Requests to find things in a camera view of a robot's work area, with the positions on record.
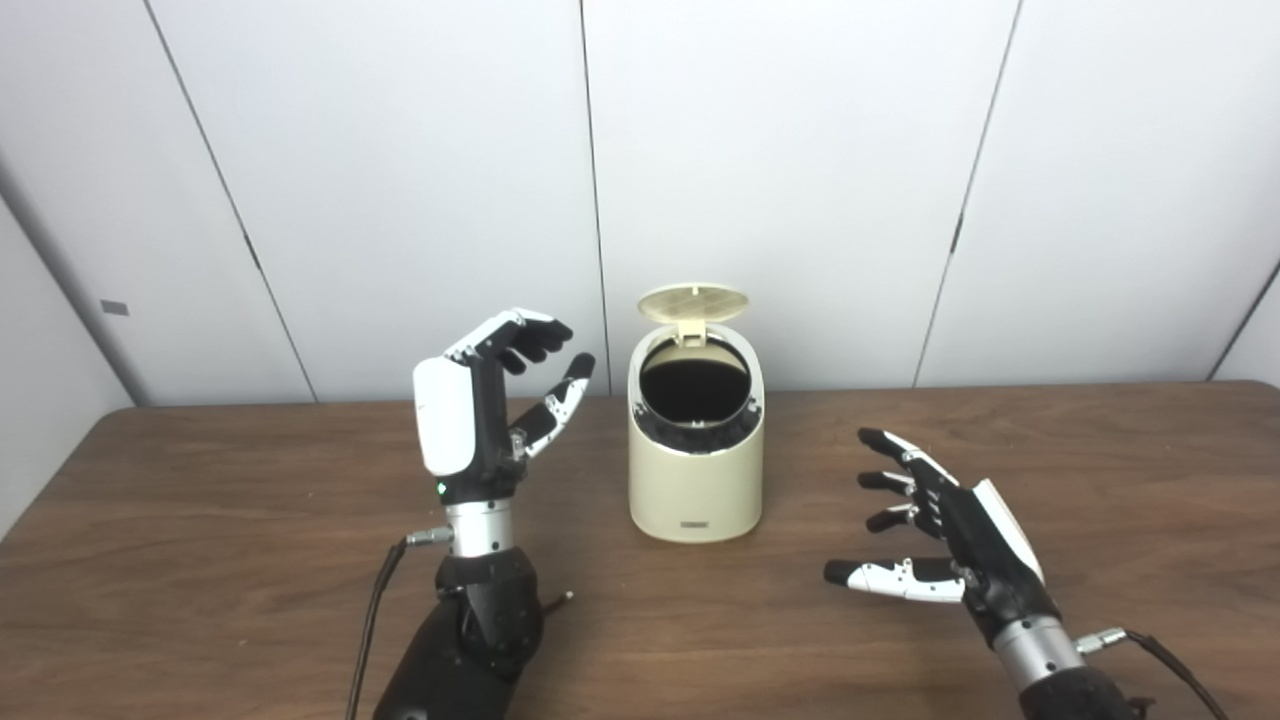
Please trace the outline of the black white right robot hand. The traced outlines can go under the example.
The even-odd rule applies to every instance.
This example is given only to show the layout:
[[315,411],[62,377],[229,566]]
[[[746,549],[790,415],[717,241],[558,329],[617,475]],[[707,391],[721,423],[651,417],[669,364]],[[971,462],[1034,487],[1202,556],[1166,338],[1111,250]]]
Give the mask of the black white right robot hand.
[[945,544],[945,557],[826,562],[833,585],[869,594],[961,603],[987,644],[1006,626],[1034,618],[1061,619],[1030,543],[988,480],[961,484],[927,451],[892,432],[861,428],[859,441],[891,457],[897,471],[863,471],[864,489],[887,489],[906,501],[865,521],[870,533],[913,527]]

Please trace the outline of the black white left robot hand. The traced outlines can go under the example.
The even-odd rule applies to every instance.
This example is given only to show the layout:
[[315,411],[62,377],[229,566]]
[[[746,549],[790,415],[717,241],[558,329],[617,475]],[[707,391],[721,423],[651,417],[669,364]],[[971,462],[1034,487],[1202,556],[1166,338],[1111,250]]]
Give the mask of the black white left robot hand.
[[412,373],[419,443],[445,506],[515,496],[529,462],[570,424],[596,359],[577,354],[520,416],[508,418],[506,378],[559,352],[573,332],[544,313],[513,307],[490,316]]

